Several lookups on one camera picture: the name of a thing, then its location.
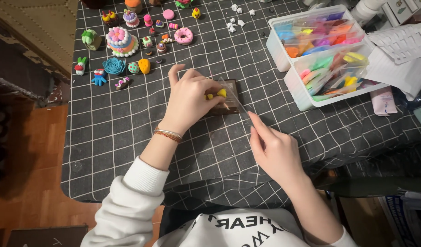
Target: white sweatshirt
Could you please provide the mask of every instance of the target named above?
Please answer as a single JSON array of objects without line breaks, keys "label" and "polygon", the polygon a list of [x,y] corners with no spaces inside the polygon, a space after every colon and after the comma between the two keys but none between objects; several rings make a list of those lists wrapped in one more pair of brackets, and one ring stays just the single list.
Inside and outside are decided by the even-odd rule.
[{"label": "white sweatshirt", "polygon": [[[151,219],[163,199],[168,171],[157,170],[136,158],[124,177],[116,177],[109,195],[94,216],[97,225],[82,240],[82,247],[142,247],[153,237]],[[285,209],[232,209],[199,215],[166,234],[153,247],[316,247],[303,241],[294,217]],[[332,247],[356,247],[344,228]]]}]

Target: black grid cutting mat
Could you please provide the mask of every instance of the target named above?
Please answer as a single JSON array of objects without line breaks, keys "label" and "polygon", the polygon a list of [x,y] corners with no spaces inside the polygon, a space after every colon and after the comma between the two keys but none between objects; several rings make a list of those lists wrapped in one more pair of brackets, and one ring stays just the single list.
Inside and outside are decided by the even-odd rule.
[{"label": "black grid cutting mat", "polygon": [[[90,82],[93,71],[103,68],[102,62],[114,56],[105,45],[98,51],[88,51],[80,37],[85,29],[104,36],[108,28],[103,25],[100,10],[83,9],[79,3],[73,65],[78,57],[87,56],[89,62],[83,76],[72,75],[61,182],[70,198],[101,201],[114,177],[125,174],[164,116],[170,94],[167,73],[175,63],[184,63],[186,68],[195,68],[214,80],[220,76],[236,79],[241,103],[259,114],[268,126],[296,137],[304,167],[312,174],[421,140],[421,126],[413,114],[398,107],[400,112],[391,117],[376,116],[369,95],[304,113],[297,109],[283,81],[285,73],[275,68],[265,42],[270,33],[268,20],[303,11],[300,1],[194,0],[192,7],[202,13],[198,20],[192,17],[191,8],[177,9],[173,0],[165,0],[161,8],[143,4],[138,28],[128,28],[121,22],[139,42],[149,29],[143,25],[143,15],[149,13],[153,20],[165,21],[165,9],[175,12],[175,19],[169,22],[191,29],[193,42],[189,46],[169,44],[167,53],[152,57],[141,51],[140,44],[136,54],[119,59],[129,64],[147,58],[151,61],[150,73],[133,75],[126,69],[121,76],[108,75],[108,83],[99,87]],[[241,7],[243,13],[232,11],[232,4]],[[122,1],[110,0],[103,10],[115,11],[121,18],[123,9]],[[254,16],[248,13],[250,9],[256,10]],[[235,26],[236,32],[230,33],[226,23],[232,17],[246,25]],[[162,29],[155,27],[159,33],[153,38],[155,53],[161,35],[174,35],[175,31],[167,27],[169,22]],[[156,56],[164,63],[156,64]],[[116,91],[114,84],[125,76],[132,83]],[[187,209],[212,203],[261,208],[288,204],[284,191],[258,168],[248,138],[249,129],[240,115],[200,120],[178,146],[164,189],[164,204]]]}]

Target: person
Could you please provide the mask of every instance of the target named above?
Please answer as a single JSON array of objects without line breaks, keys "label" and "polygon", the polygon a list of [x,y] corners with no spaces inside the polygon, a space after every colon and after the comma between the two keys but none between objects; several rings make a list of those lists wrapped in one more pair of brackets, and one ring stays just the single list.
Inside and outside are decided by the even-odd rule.
[{"label": "person", "polygon": [[[196,70],[187,70],[178,80],[177,73],[184,66],[176,64],[169,71],[171,93],[165,116],[158,125],[167,131],[164,133],[179,136],[212,107],[224,102],[219,96],[204,99],[205,92],[218,90],[221,85]],[[159,238],[153,246],[356,247],[302,169],[297,141],[265,126],[258,115],[249,112],[249,116],[254,125],[250,143],[255,160],[291,199],[305,236],[285,209],[233,208],[199,214]],[[152,238],[151,219],[164,199],[162,189],[177,144],[174,138],[153,135],[125,176],[112,182],[109,195],[96,212],[97,225],[84,237],[82,247],[141,247]]]}]

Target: pink macaron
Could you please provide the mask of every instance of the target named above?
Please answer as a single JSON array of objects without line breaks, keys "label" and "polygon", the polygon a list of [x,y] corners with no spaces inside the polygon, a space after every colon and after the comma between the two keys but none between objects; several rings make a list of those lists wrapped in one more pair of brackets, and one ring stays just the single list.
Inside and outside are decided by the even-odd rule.
[{"label": "pink macaron", "polygon": [[174,11],[167,9],[163,11],[163,17],[167,20],[171,20],[174,18]]}]

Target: silver bangle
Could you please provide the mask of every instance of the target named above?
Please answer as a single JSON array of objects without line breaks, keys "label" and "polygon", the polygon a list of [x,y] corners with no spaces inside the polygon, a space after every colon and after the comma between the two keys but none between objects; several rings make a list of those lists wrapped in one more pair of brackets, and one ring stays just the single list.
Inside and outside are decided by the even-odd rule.
[{"label": "silver bangle", "polygon": [[164,130],[161,130],[161,129],[156,129],[156,130],[154,130],[154,132],[163,132],[163,133],[167,133],[167,134],[173,134],[173,135],[178,136],[181,139],[181,135],[179,135],[175,132],[164,131]]}]

